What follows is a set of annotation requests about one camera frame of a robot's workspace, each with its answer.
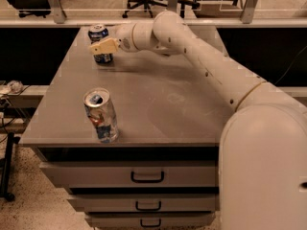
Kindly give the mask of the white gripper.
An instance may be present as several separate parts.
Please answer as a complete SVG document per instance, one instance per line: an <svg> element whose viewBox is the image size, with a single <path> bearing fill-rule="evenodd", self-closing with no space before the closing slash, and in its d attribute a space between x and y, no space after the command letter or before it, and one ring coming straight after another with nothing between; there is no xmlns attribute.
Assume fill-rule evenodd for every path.
<svg viewBox="0 0 307 230"><path fill-rule="evenodd" d="M93 55L113 54L118 51L119 47L126 52L133 52L133 28L133 24L116 25L113 29L113 32L117 40L112 37L103 38L100 41L92 43L89 46L90 52Z"/></svg>

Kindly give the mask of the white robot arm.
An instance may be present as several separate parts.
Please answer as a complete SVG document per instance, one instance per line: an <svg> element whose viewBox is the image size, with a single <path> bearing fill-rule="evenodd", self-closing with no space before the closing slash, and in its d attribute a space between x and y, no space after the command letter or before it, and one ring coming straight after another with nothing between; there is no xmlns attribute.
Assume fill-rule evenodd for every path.
<svg viewBox="0 0 307 230"><path fill-rule="evenodd" d="M307 107L196 36L173 11L91 45L178 53L233 110L220 139L221 230L307 230Z"/></svg>

